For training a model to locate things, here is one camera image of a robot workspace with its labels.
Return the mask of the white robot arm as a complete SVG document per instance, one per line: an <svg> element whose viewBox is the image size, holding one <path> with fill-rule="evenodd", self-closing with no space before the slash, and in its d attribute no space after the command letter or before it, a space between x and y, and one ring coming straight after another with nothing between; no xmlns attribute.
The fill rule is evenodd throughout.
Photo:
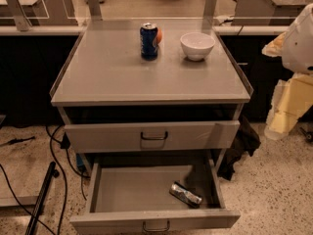
<svg viewBox="0 0 313 235"><path fill-rule="evenodd" d="M313 106L313 4L307 5L288 29L265 45L262 54L281 57L293 72L274 88L264 134L272 140L289 135L298 120Z"/></svg>

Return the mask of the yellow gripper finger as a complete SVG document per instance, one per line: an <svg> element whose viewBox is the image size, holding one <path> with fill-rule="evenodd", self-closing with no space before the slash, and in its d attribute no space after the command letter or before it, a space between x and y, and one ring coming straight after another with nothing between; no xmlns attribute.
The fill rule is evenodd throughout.
<svg viewBox="0 0 313 235"><path fill-rule="evenodd" d="M281 57L285 36L285 33L281 33L270 43L265 45L262 49L262 54L272 58Z"/></svg>
<svg viewBox="0 0 313 235"><path fill-rule="evenodd" d="M272 140L289 135L298 120L313 106L313 76L295 73L274 88L264 134Z"/></svg>

